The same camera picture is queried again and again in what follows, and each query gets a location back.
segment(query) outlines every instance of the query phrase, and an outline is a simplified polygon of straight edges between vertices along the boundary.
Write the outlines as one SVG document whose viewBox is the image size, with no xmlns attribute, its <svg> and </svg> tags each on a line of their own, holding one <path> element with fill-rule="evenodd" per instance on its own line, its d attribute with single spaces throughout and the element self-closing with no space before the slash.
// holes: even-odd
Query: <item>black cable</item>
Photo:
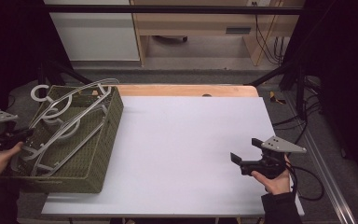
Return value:
<svg viewBox="0 0 358 224">
<path fill-rule="evenodd" d="M 11 108 L 14 105 L 14 103 L 16 103 L 16 97 L 14 95 L 9 95 L 9 97 L 13 98 L 13 102 L 11 102 L 11 104 L 7 107 L 7 109 Z"/>
<path fill-rule="evenodd" d="M 313 95 L 309 96 L 305 101 L 307 102 L 307 101 L 309 101 L 310 99 L 312 99 L 314 97 L 319 98 L 319 94 L 313 94 Z"/>
<path fill-rule="evenodd" d="M 280 129 L 274 129 L 274 130 L 279 130 L 279 131 L 291 130 L 291 129 L 294 129 L 294 128 L 296 128 L 296 127 L 298 127 L 298 126 L 301 126 L 301 125 L 303 125 L 303 124 L 305 124 L 305 122 L 302 122 L 302 123 L 300 123 L 300 124 L 297 124 L 297 125 L 292 126 L 292 127 L 289 127 L 289 128 L 280 128 Z"/>
<path fill-rule="evenodd" d="M 275 37 L 275 41 L 274 41 L 274 57 L 275 57 L 275 60 L 278 61 L 278 63 L 280 63 L 280 56 L 279 54 L 277 53 L 277 47 L 278 47 L 278 39 L 279 37 Z"/>
<path fill-rule="evenodd" d="M 273 124 L 272 124 L 272 127 L 275 127 L 275 126 L 278 126 L 278 125 L 282 125 L 282 124 L 284 124 L 284 123 L 288 123 L 288 122 L 293 121 L 293 120 L 295 120 L 295 119 L 297 119 L 297 118 L 298 118 L 298 115 L 296 115 L 296 116 L 294 116 L 294 117 L 292 117 L 292 118 L 290 118 L 290 119 L 285 119 L 285 120 L 283 120 L 283 121 L 280 121 L 280 122 L 277 122 L 277 123 L 273 123 Z"/>
<path fill-rule="evenodd" d="M 260 35 L 261 35 L 261 37 L 262 37 L 262 39 L 263 39 L 263 41 L 264 41 L 264 45 L 266 46 L 266 49 L 267 49 L 267 51 L 268 51 L 268 53 L 269 53 L 269 56 L 272 57 L 271 53 L 269 52 L 269 46 L 267 45 L 266 41 L 264 40 L 264 36 L 261 34 L 260 29 L 258 28 L 258 19 L 257 19 L 257 15 L 255 15 L 255 40 L 257 41 L 258 46 L 260 46 L 261 50 L 263 50 L 263 52 L 264 52 L 264 54 L 266 55 L 268 61 L 269 61 L 270 63 L 273 63 L 273 64 L 278 64 L 275 60 L 274 60 L 275 62 L 272 62 L 272 61 L 271 61 L 271 59 L 270 59 L 269 56 L 267 55 L 266 51 L 264 50 L 263 46 L 260 44 L 260 41 L 258 40 L 258 34 L 257 34 L 258 32 L 260 33 Z"/>
<path fill-rule="evenodd" d="M 295 141 L 295 144 L 296 144 L 296 145 L 297 145 L 298 142 L 300 141 L 301 137 L 304 135 L 304 132 L 305 132 L 305 130 L 307 129 L 307 126 L 308 126 L 308 122 L 306 121 L 303 130 L 301 130 L 300 135 L 298 136 L 298 138 L 297 138 L 296 141 Z"/>
<path fill-rule="evenodd" d="M 314 108 L 314 107 L 316 107 L 317 105 L 320 105 L 320 104 L 321 104 L 320 102 L 313 103 L 312 105 L 310 105 L 310 107 L 307 108 L 307 111 L 311 110 L 312 108 Z"/>
<path fill-rule="evenodd" d="M 320 105 L 318 105 L 318 107 L 317 107 L 316 109 L 311 110 L 311 111 L 309 112 L 309 115 L 315 113 L 316 111 L 320 111 L 320 110 L 321 110 Z"/>
<path fill-rule="evenodd" d="M 281 49 L 280 49 L 280 52 L 279 52 L 279 55 L 280 55 L 280 64 L 283 63 L 283 44 L 284 44 L 284 36 L 281 36 Z"/>
<path fill-rule="evenodd" d="M 316 201 L 319 201 L 322 199 L 322 197 L 324 196 L 324 193 L 325 193 L 325 188 L 324 188 L 324 184 L 322 183 L 322 180 L 316 175 L 314 174 L 313 172 L 305 169 L 305 168 L 302 168 L 302 167 L 299 167 L 299 166 L 292 166 L 292 168 L 294 168 L 295 170 L 300 170 L 300 171 L 304 171 L 310 175 L 312 175 L 313 177 L 315 177 L 315 179 L 319 182 L 319 185 L 321 186 L 321 194 L 316 197 L 316 198 L 307 198 L 307 197 L 304 197 L 302 195 L 298 195 L 298 198 L 301 198 L 301 199 L 304 199 L 304 200 L 307 200 L 307 201 L 312 201 L 312 202 L 316 202 Z"/>
</svg>

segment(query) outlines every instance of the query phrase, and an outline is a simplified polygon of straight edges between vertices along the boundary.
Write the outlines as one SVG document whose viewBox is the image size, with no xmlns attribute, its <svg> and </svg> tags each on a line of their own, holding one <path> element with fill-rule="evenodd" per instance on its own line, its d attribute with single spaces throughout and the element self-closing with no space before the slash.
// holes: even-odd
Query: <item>wicker basket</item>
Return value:
<svg viewBox="0 0 358 224">
<path fill-rule="evenodd" d="M 59 99 L 66 93 L 75 90 L 72 87 L 52 86 L 48 96 L 53 100 Z M 59 116 L 62 120 L 68 120 L 88 108 L 97 99 L 92 92 L 95 89 L 85 89 L 73 95 L 70 107 Z M 60 103 L 55 107 L 62 109 L 66 102 Z M 42 113 L 49 102 L 44 102 L 34 119 Z M 89 113 L 80 121 L 80 126 L 72 137 L 63 141 L 54 142 L 46 151 L 41 163 L 54 167 L 57 161 L 62 161 L 85 137 L 90 134 L 103 121 L 103 127 L 94 134 L 91 139 L 78 152 L 69 159 L 52 176 L 30 176 L 35 160 L 20 161 L 20 172 L 12 174 L 13 178 L 21 180 L 21 188 L 27 192 L 73 192 L 73 193 L 98 193 L 103 188 L 103 182 L 110 160 L 113 144 L 115 142 L 118 124 L 120 123 L 123 111 L 117 87 L 112 87 L 110 95 L 106 100 L 107 115 L 102 110 Z M 34 135 L 25 143 L 29 146 L 38 146 L 46 143 L 55 133 L 51 127 L 43 121 L 38 122 L 35 127 Z"/>
</svg>

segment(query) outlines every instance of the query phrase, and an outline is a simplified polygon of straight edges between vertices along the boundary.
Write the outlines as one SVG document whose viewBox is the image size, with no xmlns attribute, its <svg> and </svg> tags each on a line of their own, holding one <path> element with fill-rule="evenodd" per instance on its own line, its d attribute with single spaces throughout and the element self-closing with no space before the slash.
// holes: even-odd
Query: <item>white tabletop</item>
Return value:
<svg viewBox="0 0 358 224">
<path fill-rule="evenodd" d="M 44 215 L 248 217 L 266 192 L 230 152 L 261 159 L 253 137 L 274 135 L 259 97 L 123 96 L 124 111 L 99 194 L 51 193 Z M 298 199 L 300 215 L 304 211 Z"/>
</svg>

